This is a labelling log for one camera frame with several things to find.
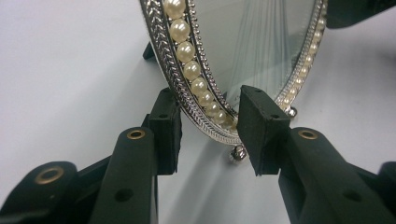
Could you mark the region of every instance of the oval mirror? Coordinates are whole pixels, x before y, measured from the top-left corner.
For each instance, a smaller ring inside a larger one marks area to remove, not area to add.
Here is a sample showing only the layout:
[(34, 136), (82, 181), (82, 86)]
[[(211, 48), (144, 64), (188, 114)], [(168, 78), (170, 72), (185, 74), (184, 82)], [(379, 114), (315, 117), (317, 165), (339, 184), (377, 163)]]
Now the oval mirror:
[(326, 24), (327, 0), (140, 3), (157, 62), (182, 109), (201, 131), (230, 145), (241, 144), (241, 86), (264, 90), (288, 113)]

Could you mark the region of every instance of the faux pearl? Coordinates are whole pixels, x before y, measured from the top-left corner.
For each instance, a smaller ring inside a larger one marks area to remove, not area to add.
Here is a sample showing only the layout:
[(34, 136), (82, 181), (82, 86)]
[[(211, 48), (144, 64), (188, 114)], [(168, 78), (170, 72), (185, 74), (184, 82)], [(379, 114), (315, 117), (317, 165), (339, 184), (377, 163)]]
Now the faux pearl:
[(184, 20), (177, 19), (172, 22), (169, 28), (169, 34), (177, 43), (181, 43), (189, 37), (190, 26)]
[(227, 114), (224, 112), (224, 110), (220, 110), (216, 116), (213, 118), (213, 121), (217, 124), (222, 124), (226, 120)]
[(208, 107), (205, 108), (205, 112), (209, 117), (215, 117), (220, 110), (219, 104), (216, 102), (210, 103)]
[(205, 80), (201, 77), (196, 78), (192, 83), (191, 83), (191, 92), (196, 95), (200, 96), (204, 91), (207, 91), (207, 84)]
[(306, 56), (305, 61), (306, 61), (307, 63), (311, 64), (312, 61), (314, 61), (314, 59), (312, 58), (311, 55), (308, 55), (308, 56)]
[(283, 100), (283, 102), (284, 102), (285, 104), (289, 104), (289, 103), (290, 103), (290, 99), (289, 99), (289, 98), (285, 98), (285, 99)]
[(326, 20), (324, 19), (319, 19), (318, 20), (318, 29), (323, 30), (326, 27)]
[(231, 126), (230, 128), (230, 133), (238, 133), (238, 131), (236, 130), (236, 125), (238, 124), (238, 119), (234, 119), (233, 120), (233, 126)]
[(210, 91), (204, 91), (204, 93), (199, 96), (198, 103), (201, 106), (209, 106), (213, 99), (213, 94)]
[(300, 71), (299, 77), (306, 77), (308, 75), (308, 68), (303, 67)]
[(311, 44), (311, 47), (309, 48), (309, 53), (314, 54), (317, 51), (318, 51), (318, 44), (315, 44), (315, 43)]
[(280, 109), (283, 110), (283, 111), (285, 111), (286, 108), (288, 108), (288, 104), (286, 104), (286, 103), (281, 103)]
[(323, 4), (323, 6), (322, 6), (322, 11), (321, 11), (321, 15), (322, 15), (322, 16), (327, 15), (327, 3)]
[(186, 10), (186, 2), (184, 0), (165, 0), (163, 9), (169, 18), (178, 19), (183, 16), (184, 10)]
[(314, 40), (315, 42), (319, 41), (322, 38), (322, 32), (321, 31), (316, 31), (314, 33)]
[(233, 120), (230, 116), (226, 116), (224, 122), (221, 123), (221, 128), (230, 129), (231, 127), (233, 127)]
[(191, 61), (184, 65), (183, 74), (186, 79), (193, 81), (201, 74), (201, 66), (196, 61)]
[(292, 89), (290, 90), (290, 93), (295, 95), (295, 94), (297, 94), (297, 90), (294, 89), (294, 88), (292, 88)]
[(303, 80), (301, 78), (297, 78), (296, 79), (296, 84), (303, 84)]
[(177, 47), (176, 56), (183, 62), (187, 63), (194, 58), (195, 48), (190, 42), (183, 42)]

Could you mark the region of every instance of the white surface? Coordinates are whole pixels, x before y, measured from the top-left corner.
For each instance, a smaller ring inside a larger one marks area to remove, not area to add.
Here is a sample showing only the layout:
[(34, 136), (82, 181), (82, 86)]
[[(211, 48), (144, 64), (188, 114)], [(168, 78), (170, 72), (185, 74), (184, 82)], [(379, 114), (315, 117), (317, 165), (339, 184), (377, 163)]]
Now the white surface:
[[(396, 161), (396, 9), (327, 31), (293, 126), (324, 133), (376, 172)], [(137, 1), (0, 2), (0, 203), (48, 161), (82, 169), (140, 125), (158, 90)], [(183, 119), (178, 173), (160, 177), (160, 223), (289, 223), (276, 176), (231, 166), (229, 147)]]

